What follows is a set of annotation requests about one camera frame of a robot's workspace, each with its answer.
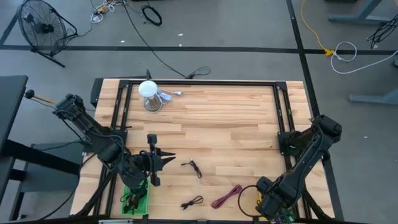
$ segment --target green board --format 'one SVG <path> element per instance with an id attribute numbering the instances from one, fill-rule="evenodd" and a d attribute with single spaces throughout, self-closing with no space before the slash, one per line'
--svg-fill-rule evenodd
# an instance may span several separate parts
<path id="1" fill-rule="evenodd" d="M 140 201 L 138 203 L 138 208 L 134 209 L 134 215 L 147 215 L 148 214 L 148 196 L 149 196 L 149 184 L 148 183 L 149 183 L 149 181 L 150 180 L 148 179 L 147 185 L 146 185 L 147 194 L 143 198 L 140 199 Z M 122 198 L 122 201 L 124 201 L 124 202 L 122 202 L 122 209 L 121 209 L 122 215 L 133 215 L 132 210 L 128 211 L 127 213 L 125 213 L 123 210 L 124 206 L 126 206 L 129 203 L 128 201 L 125 202 L 126 197 L 128 196 L 127 194 L 129 192 L 130 192 L 130 188 L 128 188 L 127 186 L 124 186 L 124 194 L 123 195 L 125 195 L 125 196 Z"/>

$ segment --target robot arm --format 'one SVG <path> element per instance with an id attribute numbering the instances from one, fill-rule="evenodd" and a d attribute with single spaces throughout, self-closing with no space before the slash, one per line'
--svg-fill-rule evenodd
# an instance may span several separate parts
<path id="1" fill-rule="evenodd" d="M 175 157 L 165 159 L 161 157 L 175 154 L 162 152 L 155 147 L 157 143 L 155 134 L 148 135 L 150 152 L 141 151 L 137 155 L 132 155 L 124 145 L 122 134 L 103 127 L 88 115 L 79 96 L 68 94 L 55 107 L 53 114 L 62 120 L 71 121 L 91 142 L 89 146 L 85 146 L 85 151 L 96 153 L 98 159 L 110 171 L 116 171 L 121 176 L 126 186 L 134 189 L 149 175 L 153 185 L 160 185 L 156 172 L 175 159 Z"/>
<path id="2" fill-rule="evenodd" d="M 264 217 L 279 216 L 281 208 L 293 207 L 303 193 L 306 176 L 321 157 L 328 157 L 330 146 L 340 140 L 341 125 L 327 116 L 317 116 L 304 132 L 292 131 L 286 137 L 291 149 L 299 149 L 300 158 L 294 167 L 274 182 L 261 177 L 256 184 L 261 193 L 261 203 L 256 210 Z"/>

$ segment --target red cable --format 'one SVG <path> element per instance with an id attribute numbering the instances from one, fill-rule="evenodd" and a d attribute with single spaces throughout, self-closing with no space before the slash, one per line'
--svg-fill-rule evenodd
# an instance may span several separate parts
<path id="1" fill-rule="evenodd" d="M 224 197 L 221 197 L 215 200 L 213 203 L 211 203 L 211 207 L 213 207 L 214 209 L 220 208 L 224 204 L 224 202 L 230 198 L 230 196 L 239 194 L 241 191 L 242 191 L 242 186 L 238 184 L 230 191 L 230 193 L 228 193 L 228 195 L 225 195 Z"/>

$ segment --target floor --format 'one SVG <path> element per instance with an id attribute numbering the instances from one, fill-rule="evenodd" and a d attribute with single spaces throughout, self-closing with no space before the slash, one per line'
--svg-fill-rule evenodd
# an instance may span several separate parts
<path id="1" fill-rule="evenodd" d="M 79 34 L 90 29 L 90 0 L 47 2 L 76 25 Z M 300 19 L 301 2 L 292 0 L 303 47 L 306 50 L 320 49 L 316 38 Z M 7 29 L 20 3 L 21 0 L 0 1 L 0 30 Z M 287 1 L 159 0 L 150 3 L 162 15 L 164 23 L 160 27 L 145 24 L 145 19 L 132 11 L 131 17 L 148 44 L 172 47 L 157 54 L 173 68 L 190 73 L 198 67 L 210 66 L 210 75 L 198 77 L 206 79 L 306 80 L 307 90 L 311 93 L 308 74 L 305 79 L 302 61 L 296 54 L 298 51 L 294 50 L 297 44 Z M 137 11 L 143 5 L 142 2 L 129 4 Z M 364 4 L 365 0 L 358 0 L 355 4 L 307 0 L 304 15 L 326 47 L 334 49 L 339 42 L 350 41 L 359 50 L 369 50 L 370 43 L 366 38 L 376 30 L 376 26 L 334 23 L 327 19 L 328 14 L 357 13 Z M 372 15 L 393 17 L 397 10 L 394 0 L 385 0 Z M 397 38 L 398 32 L 393 32 L 373 51 L 378 54 L 380 50 L 398 49 Z M 4 44 L 27 45 L 18 23 Z M 149 69 L 156 78 L 179 78 L 151 52 L 139 51 L 137 46 L 145 45 L 132 28 L 122 6 L 116 6 L 115 12 L 106 14 L 104 21 L 94 24 L 89 34 L 73 40 L 70 45 L 91 47 L 70 48 L 56 55 L 55 58 L 66 68 L 28 50 L 4 50 L 0 46 L 0 75 L 27 75 L 28 89 L 55 101 L 73 93 L 86 102 L 93 80 L 98 77 L 143 75 Z M 101 46 L 110 47 L 103 50 Z M 187 51 L 183 47 L 209 48 L 207 51 Z M 387 55 L 359 55 L 351 63 L 335 62 L 335 66 L 338 70 L 348 71 L 385 57 Z M 390 60 L 356 73 L 340 75 L 331 69 L 330 58 L 322 54 L 306 54 L 306 59 L 320 112 L 343 126 L 341 142 L 334 145 L 330 153 L 345 220 L 398 222 L 394 213 L 398 206 L 398 194 L 395 194 L 398 176 L 386 175 L 393 174 L 398 167 L 398 151 L 393 140 L 398 107 L 350 103 L 347 100 L 349 94 L 379 95 L 398 88 L 398 69 Z M 26 145 L 74 140 L 73 133 L 51 112 L 36 102 L 23 100 L 10 138 Z M 15 197 L 12 193 L 16 186 L 17 183 L 9 183 L 8 194 L 1 204 L 0 221 L 8 218 L 7 211 Z M 61 204 L 68 194 L 27 194 L 22 212 L 31 219 L 40 218 Z M 52 217 L 67 216 L 70 205 L 67 203 Z"/>

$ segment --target wooden table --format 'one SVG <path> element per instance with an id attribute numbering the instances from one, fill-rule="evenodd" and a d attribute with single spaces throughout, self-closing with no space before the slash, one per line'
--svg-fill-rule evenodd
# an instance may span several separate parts
<path id="1" fill-rule="evenodd" d="M 118 79 L 103 82 L 95 113 L 95 119 L 103 126 L 111 124 L 118 83 Z M 310 111 L 303 83 L 287 82 L 287 87 L 295 128 L 299 131 L 307 129 Z M 217 210 L 210 205 L 237 184 L 256 184 L 261 176 L 274 180 L 285 172 L 277 143 L 279 124 L 272 88 L 227 85 L 159 85 L 159 88 L 183 91 L 184 94 L 173 96 L 173 101 L 160 112 L 150 114 L 144 111 L 138 86 L 134 85 L 127 120 L 127 126 L 132 128 L 128 129 L 126 146 L 133 154 L 148 151 L 146 135 L 154 133 L 157 134 L 157 147 L 177 156 L 158 173 L 161 186 L 150 187 L 149 218 L 251 220 L 239 211 L 237 196 Z M 289 130 L 281 94 L 280 100 L 285 128 Z M 192 167 L 181 166 L 190 159 L 201 169 L 201 179 Z M 99 160 L 92 159 L 82 168 L 71 214 L 79 211 L 96 190 L 101 166 Z M 334 217 L 321 162 L 305 181 L 308 191 L 325 213 Z M 118 177 L 111 211 L 113 218 L 132 218 L 121 214 L 119 199 L 123 190 L 124 184 Z M 100 213 L 104 213 L 107 192 L 106 189 Z M 180 205 L 197 195 L 202 195 L 204 202 L 183 211 Z M 257 214 L 254 209 L 257 199 L 256 190 L 248 189 L 242 196 L 243 209 Z"/>

